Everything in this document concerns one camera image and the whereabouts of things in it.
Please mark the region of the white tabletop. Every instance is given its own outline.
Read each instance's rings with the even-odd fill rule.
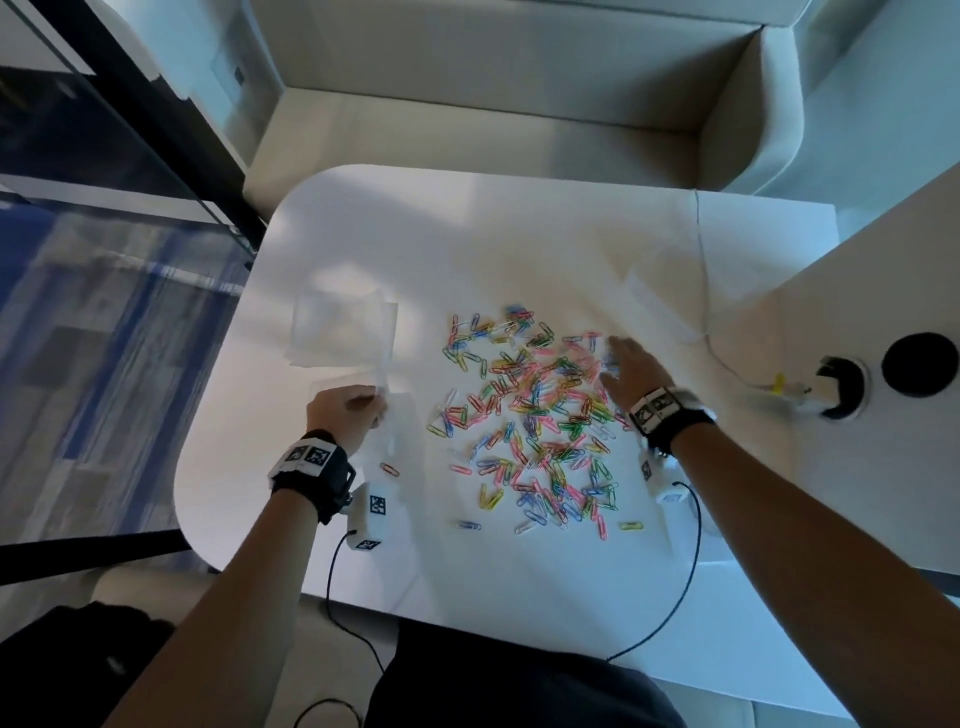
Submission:
[[[762,294],[837,244],[832,207],[717,193],[700,193],[700,201],[711,282],[715,275],[728,299],[737,291],[759,299],[716,333],[717,348],[744,376],[769,379],[782,351],[776,305]],[[227,564],[267,500],[266,472],[303,432],[311,387],[344,373],[295,368],[284,358],[300,287],[312,280],[353,293],[379,288],[398,303],[392,462],[404,508],[389,543],[371,553],[341,551],[333,597],[598,657],[635,642],[672,607],[687,571],[642,485],[628,433],[608,460],[621,483],[617,515],[647,527],[622,532],[611,519],[604,543],[587,523],[515,536],[519,511],[511,502],[480,511],[479,480],[454,475],[449,441],[424,425],[452,387],[478,388],[476,373],[462,373],[441,354],[450,316],[497,316],[505,304],[523,303],[558,335],[635,336],[737,441],[792,475],[789,415],[735,386],[702,344],[680,342],[624,288],[626,270],[653,248],[695,251],[695,231],[688,190],[366,165],[304,182],[271,221],[180,456],[174,496],[187,540],[212,566]],[[678,274],[689,278],[691,295],[702,286],[697,270]],[[379,477],[377,461],[378,453],[361,449],[355,464]],[[457,519],[484,529],[460,530]],[[324,593],[344,527],[336,517],[318,529],[306,593]],[[667,627],[619,664],[715,692],[846,714],[736,564],[700,567]]]

